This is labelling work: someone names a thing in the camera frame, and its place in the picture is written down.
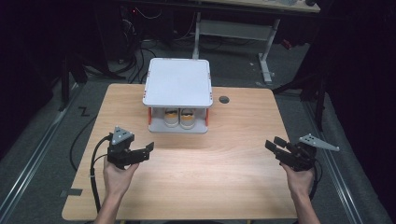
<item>dark background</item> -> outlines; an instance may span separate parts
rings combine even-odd
[[[396,177],[392,169],[396,161],[396,148],[392,141],[396,133],[395,1],[321,2],[318,3],[322,15],[347,20],[322,24],[309,22],[307,25],[302,21],[285,19],[279,26],[276,43],[288,39],[293,45],[311,44],[295,79],[310,74],[328,76],[326,90],[346,137],[380,201],[396,221],[393,209],[396,184],[392,181]],[[122,58],[125,53],[122,52],[124,47],[120,46],[123,41],[120,33],[116,30],[107,33],[114,32],[114,35],[106,35],[106,25],[98,23],[95,18],[101,10],[77,2],[64,3],[64,7],[57,4],[45,1],[1,3],[1,157],[29,119],[52,97],[51,87],[61,76],[62,60],[69,50],[83,55],[84,63],[99,63],[98,66],[105,70],[103,62]],[[118,20],[114,18],[117,15],[114,8],[110,11],[101,13],[109,17],[108,21]],[[166,11],[164,15],[162,21],[146,24],[145,29],[164,42],[170,42],[172,30],[185,26],[177,19],[185,14]],[[88,19],[85,22],[70,19],[81,17]],[[161,23],[164,30],[149,29]],[[329,60],[324,66],[323,58]],[[312,88],[315,83],[306,82],[301,88]]]

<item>cable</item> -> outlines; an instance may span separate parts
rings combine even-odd
[[[147,49],[147,48],[144,48],[144,49],[142,48],[142,50],[146,50],[146,51],[150,52],[154,56],[154,58],[157,58],[157,55],[155,55],[154,51]]]
[[[96,179],[95,179],[95,168],[94,165],[96,163],[96,152],[99,148],[99,146],[102,145],[103,142],[105,141],[111,141],[113,137],[113,133],[110,133],[108,136],[102,138],[102,140],[99,141],[99,143],[96,145],[93,153],[92,153],[92,159],[91,159],[91,169],[90,169],[90,175],[91,175],[91,186],[92,186],[92,193],[93,193],[93,198],[95,199],[95,205],[96,205],[96,211],[99,213],[101,209],[101,204],[100,204],[100,199],[99,199],[99,194],[98,194],[98,189],[96,187]]]
[[[237,40],[239,39],[240,38],[222,38],[222,41],[226,44],[236,45],[236,46],[252,45],[258,42],[258,40],[249,39],[249,40],[243,40],[242,43],[238,43]]]
[[[79,137],[81,136],[81,134],[85,131],[85,129],[88,128],[88,126],[97,118],[98,116],[96,115],[95,117],[93,117],[82,129],[81,131],[79,131],[79,133],[77,134],[75,140],[73,141],[72,146],[70,147],[69,150],[69,160],[70,160],[70,164],[72,165],[73,169],[75,171],[77,171],[77,166],[74,164],[73,162],[73,147],[76,144],[77,140],[79,139]]]
[[[143,84],[143,79],[145,78],[145,76],[148,74],[149,71],[147,71],[145,74],[143,74],[142,79],[140,79],[140,84]]]
[[[128,21],[128,20],[122,19],[122,21],[125,21],[125,22],[129,25],[128,30],[126,31],[126,32],[128,33],[129,30],[131,29],[131,27],[133,27],[133,25],[132,25],[132,23],[131,23],[130,21]]]
[[[189,30],[187,30],[186,34],[184,34],[181,38],[174,39],[174,41],[178,41],[178,40],[183,40],[183,39],[187,39],[187,38],[194,37],[194,35],[188,36],[188,37],[186,37],[186,36],[190,33],[191,28],[192,28],[192,26],[194,25],[195,16],[196,16],[196,12],[194,12],[193,15],[192,15],[192,20],[191,20],[190,28],[189,28]]]
[[[314,199],[315,193],[318,188],[318,169],[317,166],[314,166],[314,184],[312,185],[311,192],[309,193],[309,199],[312,201]]]
[[[103,157],[105,157],[105,156],[107,156],[107,154],[103,154],[102,156],[96,158],[95,163],[96,163],[97,161],[99,161],[99,159],[101,159],[101,158],[103,158]]]
[[[134,80],[135,80],[136,78],[137,78],[137,81],[140,82],[140,76],[139,76],[139,74],[140,74],[140,72],[142,71],[143,66],[145,65],[145,57],[144,57],[144,55],[143,55],[142,49],[140,49],[140,55],[141,55],[141,57],[142,57],[142,64],[141,64],[141,66],[139,67],[139,69],[137,70],[136,75],[134,75],[134,78],[132,78],[132,80],[129,81],[128,83],[134,83]]]
[[[322,168],[321,163],[319,161],[316,161],[316,162],[318,163],[318,165],[320,167],[320,177],[318,179],[318,182],[319,182],[321,180],[322,176],[323,176],[323,168]]]
[[[160,10],[160,13],[159,13],[157,16],[148,17],[148,16],[146,16],[145,14],[143,14],[143,13],[139,10],[139,8],[136,7],[136,10],[137,10],[144,18],[149,19],[149,20],[157,19],[157,18],[159,18],[159,17],[163,14],[163,10],[161,9],[161,10]]]
[[[214,49],[220,48],[220,47],[222,46],[222,44],[223,44],[222,37],[214,37],[214,36],[211,36],[211,38],[207,38],[206,40],[208,40],[208,42],[217,43],[218,45],[215,46],[214,48],[206,48],[206,47],[204,47],[204,46],[201,44],[201,42],[200,42],[200,43],[199,43],[199,47],[200,47],[201,49],[214,50]]]
[[[137,65],[134,67],[134,71],[132,71],[131,75],[128,76],[128,83],[132,83],[131,77],[134,74],[134,72],[136,71],[136,67],[137,67]]]
[[[116,71],[114,71],[114,72],[112,72],[112,73],[114,73],[114,74],[120,74],[120,73],[123,73],[123,72],[126,72],[126,71],[130,70],[130,69],[133,68],[133,67],[134,67],[134,60],[131,60],[125,67],[123,67],[123,68],[121,68],[121,69],[119,69],[119,70],[116,70]],[[104,76],[103,73],[93,71],[93,70],[91,70],[90,68],[88,68],[87,66],[84,66],[84,70],[85,70],[87,73],[91,74],[91,75],[95,75],[95,76]]]

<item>shelf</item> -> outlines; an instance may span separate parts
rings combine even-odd
[[[268,40],[271,26],[229,21],[201,20],[200,35],[218,35],[242,39]]]
[[[206,133],[206,109],[195,109],[195,125],[191,129],[183,129],[180,125],[169,128],[163,121],[164,108],[151,108],[151,123],[148,129],[153,133]]]

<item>floor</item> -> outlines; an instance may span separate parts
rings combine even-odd
[[[264,43],[235,39],[207,39],[201,43],[201,59],[209,60],[212,85],[274,89],[294,78],[309,50],[309,45],[285,49],[273,45],[268,65],[273,72],[273,83],[263,82],[258,53]],[[178,41],[171,46],[147,39],[142,53],[136,53],[142,67],[134,83],[144,83],[144,71],[152,57],[190,58],[190,41]],[[116,71],[124,64],[109,62]],[[71,103],[66,110],[62,104],[60,84],[54,88],[53,99],[32,118],[19,140],[0,163],[0,223],[86,223],[62,218],[65,194],[70,188],[75,171],[90,136],[94,115],[98,112],[106,87],[110,83],[126,83],[136,76],[137,69],[120,73],[125,80],[112,80],[104,76],[89,75],[89,81],[71,84]],[[289,139],[296,142],[300,136],[312,133],[341,148],[340,152],[320,151],[323,178],[313,205],[322,223],[391,223],[386,211],[376,198],[371,184],[362,171],[345,138],[343,129],[326,98],[323,114],[324,131],[319,132],[313,120],[315,102],[301,102],[299,90],[276,95],[279,111]],[[254,223],[292,223],[294,220],[256,220]],[[243,223],[245,220],[222,220],[223,223]],[[145,221],[144,223],[161,223]]]

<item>human hand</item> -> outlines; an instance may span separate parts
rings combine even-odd
[[[295,172],[284,163],[280,163],[280,165],[286,171],[291,197],[309,197],[309,190],[314,180],[314,170]]]
[[[105,157],[103,176],[106,196],[122,198],[131,185],[131,180],[137,167],[139,167],[139,163],[129,166],[126,170],[121,170],[113,163],[107,161],[107,157]]]

